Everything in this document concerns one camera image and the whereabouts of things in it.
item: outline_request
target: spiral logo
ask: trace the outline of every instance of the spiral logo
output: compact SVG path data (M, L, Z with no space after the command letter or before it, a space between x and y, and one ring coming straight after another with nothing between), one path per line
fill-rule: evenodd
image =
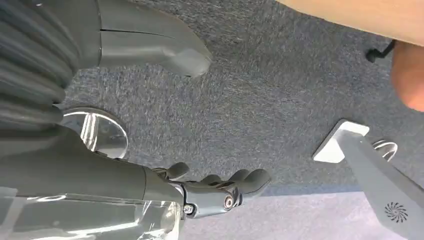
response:
M403 223L408 219L407 210L403 205L400 205L398 202L388 203L387 206L384 207L384 209L384 212L387 214L387 217L390 218L390 220L392 221L396 221L396 223Z

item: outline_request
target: metal screw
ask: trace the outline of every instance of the metal screw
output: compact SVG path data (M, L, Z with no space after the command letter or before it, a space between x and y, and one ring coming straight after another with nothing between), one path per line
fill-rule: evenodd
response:
M224 201L224 208L227 211L229 211L230 209L233 208L233 203L234 203L233 197L231 195L227 195Z
M192 214L195 211L195 207L190 205L190 204L186 204L186 205L184 205L182 211L185 214Z

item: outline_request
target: wooden surface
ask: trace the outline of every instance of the wooden surface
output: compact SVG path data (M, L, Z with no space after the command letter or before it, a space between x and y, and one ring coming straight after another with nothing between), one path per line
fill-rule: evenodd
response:
M424 46L424 0L277 0L329 22Z

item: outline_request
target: clear plastic cover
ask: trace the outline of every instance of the clear plastic cover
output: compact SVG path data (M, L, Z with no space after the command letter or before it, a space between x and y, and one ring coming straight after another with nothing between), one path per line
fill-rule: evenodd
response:
M0 187L0 240L177 240L180 215L170 201L22 197Z

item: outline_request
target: gray plastic casing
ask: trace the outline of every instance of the gray plastic casing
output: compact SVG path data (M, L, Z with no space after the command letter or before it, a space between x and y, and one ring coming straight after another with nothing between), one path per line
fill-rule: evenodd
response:
M204 74L212 55L178 18L126 0L45 0L79 46L81 68L153 63L182 76Z

